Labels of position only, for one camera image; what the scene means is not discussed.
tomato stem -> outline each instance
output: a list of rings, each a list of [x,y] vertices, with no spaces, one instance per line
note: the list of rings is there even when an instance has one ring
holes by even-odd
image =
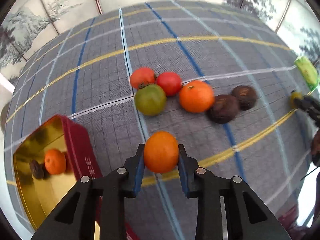
[[[139,89],[143,89],[143,88],[147,87],[148,85],[150,85],[149,82],[143,81],[143,82],[139,85]]]

tree painting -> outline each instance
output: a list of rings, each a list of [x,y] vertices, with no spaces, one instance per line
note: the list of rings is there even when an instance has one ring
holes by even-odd
[[[223,0],[224,4],[234,7],[240,7],[242,0]],[[276,8],[271,3],[271,0],[243,0],[241,7],[243,10],[252,13],[259,17],[263,22],[267,22],[273,18],[272,14],[276,12]]]
[[[80,5],[69,6],[67,3],[67,0],[53,0],[46,5],[53,22]],[[50,23],[47,15],[35,15],[25,6],[15,13],[9,12],[0,26],[0,69],[9,63],[14,65],[20,62],[22,54],[31,48],[33,40]]]
[[[304,45],[300,45],[299,47],[312,63],[316,63],[320,57],[320,34],[318,31],[304,27],[302,27],[300,31],[304,33],[307,38],[304,40]]]
[[[12,36],[14,29],[15,27],[8,29],[0,26],[0,58],[8,52],[8,48],[11,46],[11,43],[15,41],[15,37]]]

orange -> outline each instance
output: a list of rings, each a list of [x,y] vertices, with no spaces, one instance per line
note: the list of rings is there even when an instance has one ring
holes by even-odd
[[[171,171],[178,163],[178,142],[170,133],[159,131],[147,140],[144,147],[144,164],[155,173]]]
[[[204,112],[214,103],[213,89],[206,82],[191,81],[180,90],[179,102],[182,108],[188,112]]]
[[[155,82],[155,73],[149,67],[138,68],[130,76],[130,85],[135,89],[141,88],[140,86],[154,84]]]
[[[44,155],[44,166],[51,175],[58,175],[66,171],[67,161],[64,153],[57,149],[47,150]]]

brown fruit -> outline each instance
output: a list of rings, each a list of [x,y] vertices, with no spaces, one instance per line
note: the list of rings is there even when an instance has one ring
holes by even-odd
[[[29,167],[31,169],[32,175],[36,179],[43,179],[44,178],[44,171],[42,169],[42,164],[39,164],[36,160],[32,160],[29,163]]]
[[[258,99],[256,91],[250,86],[237,86],[233,89],[231,95],[238,99],[242,111],[253,108]]]
[[[239,102],[232,95],[218,95],[214,105],[207,111],[207,116],[216,123],[227,123],[239,113]]]

red tomato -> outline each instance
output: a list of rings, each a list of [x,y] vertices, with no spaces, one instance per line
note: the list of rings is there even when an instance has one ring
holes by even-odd
[[[148,85],[155,82],[155,73],[149,67],[138,68],[130,77],[130,84],[135,89],[139,89],[142,84]]]
[[[174,96],[182,87],[181,77],[175,72],[164,72],[157,77],[156,83],[159,85],[167,96]]]

